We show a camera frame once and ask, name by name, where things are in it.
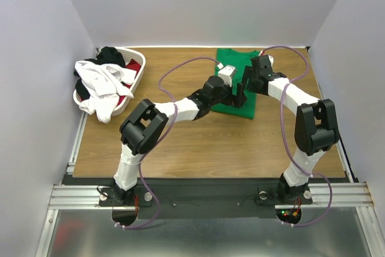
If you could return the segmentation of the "green t shirt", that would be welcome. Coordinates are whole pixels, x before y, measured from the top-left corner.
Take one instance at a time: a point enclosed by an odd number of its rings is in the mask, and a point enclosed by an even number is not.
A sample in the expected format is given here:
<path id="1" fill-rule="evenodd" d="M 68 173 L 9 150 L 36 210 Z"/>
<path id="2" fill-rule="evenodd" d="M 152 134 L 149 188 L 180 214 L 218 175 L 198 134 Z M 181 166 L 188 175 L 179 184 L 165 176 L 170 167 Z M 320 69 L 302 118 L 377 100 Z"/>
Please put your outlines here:
<path id="1" fill-rule="evenodd" d="M 216 59 L 224 66 L 230 65 L 236 68 L 235 76 L 232 78 L 233 81 L 233 94 L 237 93 L 237 85 L 241 83 L 244 69 L 246 66 L 251 66 L 251 58 L 259 55 L 259 51 L 250 52 L 238 52 L 234 49 L 217 49 Z M 256 110 L 257 96 L 255 93 L 244 90 L 244 94 L 247 98 L 245 104 L 241 108 L 230 107 L 224 104 L 218 104 L 212 107 L 212 111 L 216 113 L 228 114 L 231 116 L 243 117 L 246 119 L 253 120 Z"/>

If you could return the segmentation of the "white t shirt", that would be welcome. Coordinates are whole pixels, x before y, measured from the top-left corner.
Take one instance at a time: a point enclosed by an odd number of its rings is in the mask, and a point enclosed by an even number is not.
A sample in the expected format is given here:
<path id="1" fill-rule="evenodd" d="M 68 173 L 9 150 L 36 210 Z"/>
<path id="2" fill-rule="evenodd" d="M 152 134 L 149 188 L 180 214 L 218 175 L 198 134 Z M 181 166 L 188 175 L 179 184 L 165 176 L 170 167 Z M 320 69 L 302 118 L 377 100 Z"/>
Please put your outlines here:
<path id="1" fill-rule="evenodd" d="M 82 99 L 79 109 L 89 115 L 96 114 L 102 123 L 109 123 L 121 96 L 133 98 L 127 88 L 135 80 L 136 71 L 117 64 L 97 65 L 90 61 L 77 61 L 75 70 L 90 94 Z"/>

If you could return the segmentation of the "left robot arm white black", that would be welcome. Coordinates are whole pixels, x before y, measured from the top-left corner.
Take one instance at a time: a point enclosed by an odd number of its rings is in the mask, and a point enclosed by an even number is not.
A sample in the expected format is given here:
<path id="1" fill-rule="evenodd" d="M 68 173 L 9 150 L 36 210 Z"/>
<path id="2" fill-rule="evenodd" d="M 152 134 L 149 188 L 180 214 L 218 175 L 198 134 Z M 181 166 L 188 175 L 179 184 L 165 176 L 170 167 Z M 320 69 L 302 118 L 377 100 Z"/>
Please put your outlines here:
<path id="1" fill-rule="evenodd" d="M 149 99 L 142 100 L 120 126 L 122 151 L 111 181 L 113 198 L 120 205 L 133 201 L 143 157 L 166 136 L 174 123 L 201 119 L 218 104 L 242 107 L 247 101 L 246 86 L 247 82 L 242 80 L 233 94 L 233 87 L 223 78 L 210 76 L 201 89 L 179 101 L 155 104 Z"/>

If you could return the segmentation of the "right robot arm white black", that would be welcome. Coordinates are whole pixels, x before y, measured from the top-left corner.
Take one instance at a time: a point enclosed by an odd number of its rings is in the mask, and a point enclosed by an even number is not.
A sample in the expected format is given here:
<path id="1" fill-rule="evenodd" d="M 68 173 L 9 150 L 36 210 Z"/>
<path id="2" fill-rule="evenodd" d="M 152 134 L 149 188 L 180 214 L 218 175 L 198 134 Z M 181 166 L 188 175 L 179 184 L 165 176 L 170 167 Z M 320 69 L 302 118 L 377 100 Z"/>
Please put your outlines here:
<path id="1" fill-rule="evenodd" d="M 295 115 L 295 153 L 282 173 L 277 186 L 277 198 L 290 203 L 304 196 L 309 178 L 322 156 L 340 139 L 334 102 L 313 97 L 290 82 L 282 73 L 273 72 L 273 57 L 261 55 L 251 59 L 242 81 L 247 90 L 280 101 L 280 115 L 289 109 Z"/>

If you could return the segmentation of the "black t shirt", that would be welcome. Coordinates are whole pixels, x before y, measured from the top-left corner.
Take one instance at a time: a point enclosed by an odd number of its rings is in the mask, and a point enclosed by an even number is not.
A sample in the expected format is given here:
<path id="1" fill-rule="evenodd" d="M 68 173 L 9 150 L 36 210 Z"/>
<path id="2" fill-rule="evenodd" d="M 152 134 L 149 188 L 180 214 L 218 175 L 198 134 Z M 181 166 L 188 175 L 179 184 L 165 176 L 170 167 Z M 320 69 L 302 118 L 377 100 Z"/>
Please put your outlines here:
<path id="1" fill-rule="evenodd" d="M 126 62 L 122 54 L 115 47 L 109 47 L 109 46 L 103 47 L 98 53 L 98 55 L 96 56 L 96 58 L 88 58 L 88 59 L 85 59 L 85 61 L 89 61 L 96 65 L 116 64 L 122 68 L 126 67 Z M 82 101 L 89 99 L 90 93 L 88 92 L 85 85 L 82 83 L 82 80 L 78 72 L 75 70 L 73 74 L 78 77 L 78 80 L 75 84 L 75 89 L 77 94 L 79 95 Z"/>

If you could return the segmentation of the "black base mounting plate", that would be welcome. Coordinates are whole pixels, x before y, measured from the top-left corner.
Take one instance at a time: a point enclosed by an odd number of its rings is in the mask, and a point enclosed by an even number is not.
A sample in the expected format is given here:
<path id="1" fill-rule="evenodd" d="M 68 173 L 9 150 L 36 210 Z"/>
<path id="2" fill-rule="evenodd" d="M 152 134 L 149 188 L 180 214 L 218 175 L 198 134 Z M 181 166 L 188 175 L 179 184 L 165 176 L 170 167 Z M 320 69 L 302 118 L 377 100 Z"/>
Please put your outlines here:
<path id="1" fill-rule="evenodd" d="M 127 192 L 116 185 L 98 192 L 99 206 L 117 220 L 130 207 L 140 219 L 298 219 L 298 206 L 313 202 L 309 185 L 289 187 L 283 178 L 146 178 Z"/>

